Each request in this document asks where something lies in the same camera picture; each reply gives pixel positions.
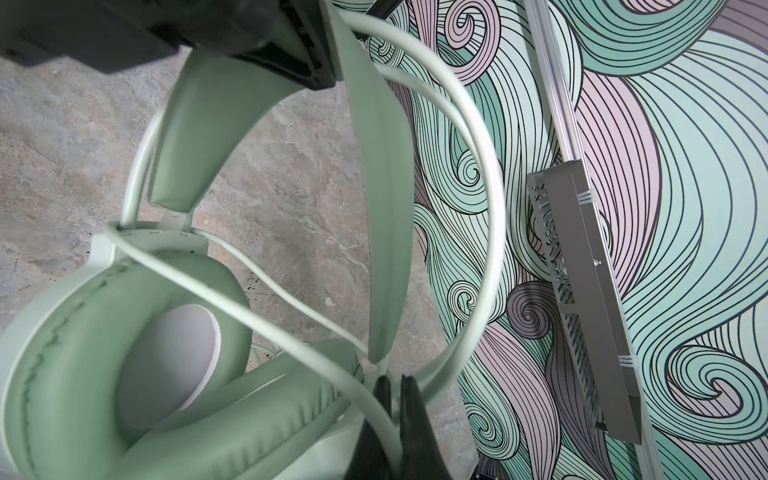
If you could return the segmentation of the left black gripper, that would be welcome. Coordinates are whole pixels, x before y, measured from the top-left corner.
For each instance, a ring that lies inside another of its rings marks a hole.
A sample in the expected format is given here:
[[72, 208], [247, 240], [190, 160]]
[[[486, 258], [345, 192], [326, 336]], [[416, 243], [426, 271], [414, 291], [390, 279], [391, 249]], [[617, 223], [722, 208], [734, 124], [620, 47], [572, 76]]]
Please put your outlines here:
[[311, 90], [336, 83], [319, 1], [1, 4], [1, 56], [25, 67], [69, 57], [115, 73], [183, 46], [259, 65]]

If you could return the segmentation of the mint green headphones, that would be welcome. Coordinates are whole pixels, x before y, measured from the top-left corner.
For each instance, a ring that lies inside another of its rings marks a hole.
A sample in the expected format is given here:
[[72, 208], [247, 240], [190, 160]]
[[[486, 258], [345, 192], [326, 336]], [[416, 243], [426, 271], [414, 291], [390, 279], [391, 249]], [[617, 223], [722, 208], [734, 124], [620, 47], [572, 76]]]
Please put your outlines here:
[[[388, 358], [411, 266], [412, 133], [392, 83], [455, 125], [487, 194], [490, 235], [464, 329], [414, 377], [426, 404], [472, 356], [496, 308], [505, 241], [489, 131], [454, 69], [371, 15], [323, 5], [348, 88], [370, 238], [369, 339], [305, 343], [250, 308], [192, 224], [235, 147], [274, 106], [308, 89], [196, 48], [136, 152], [120, 218], [84, 266], [36, 297], [1, 338], [1, 467], [25, 479], [344, 479], [365, 421], [402, 478], [400, 381]], [[373, 394], [391, 384], [391, 415]]]

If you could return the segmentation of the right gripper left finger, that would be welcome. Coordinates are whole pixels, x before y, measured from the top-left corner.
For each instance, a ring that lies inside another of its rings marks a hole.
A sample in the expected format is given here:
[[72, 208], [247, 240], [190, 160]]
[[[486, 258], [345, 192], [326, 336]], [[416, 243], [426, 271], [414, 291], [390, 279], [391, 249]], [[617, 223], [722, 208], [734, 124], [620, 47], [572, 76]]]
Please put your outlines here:
[[[391, 415], [391, 384], [380, 376], [373, 394], [388, 415]], [[390, 480], [391, 470], [381, 442], [367, 421], [364, 422], [344, 480]]]

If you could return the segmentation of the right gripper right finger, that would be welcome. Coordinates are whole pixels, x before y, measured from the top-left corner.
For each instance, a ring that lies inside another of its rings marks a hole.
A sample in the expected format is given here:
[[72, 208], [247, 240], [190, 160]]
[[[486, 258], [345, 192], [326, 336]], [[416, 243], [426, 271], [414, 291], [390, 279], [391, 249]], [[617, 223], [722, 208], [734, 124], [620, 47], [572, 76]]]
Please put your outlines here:
[[411, 376], [403, 376], [400, 387], [402, 478], [405, 480], [451, 480], [440, 454], [417, 380]]

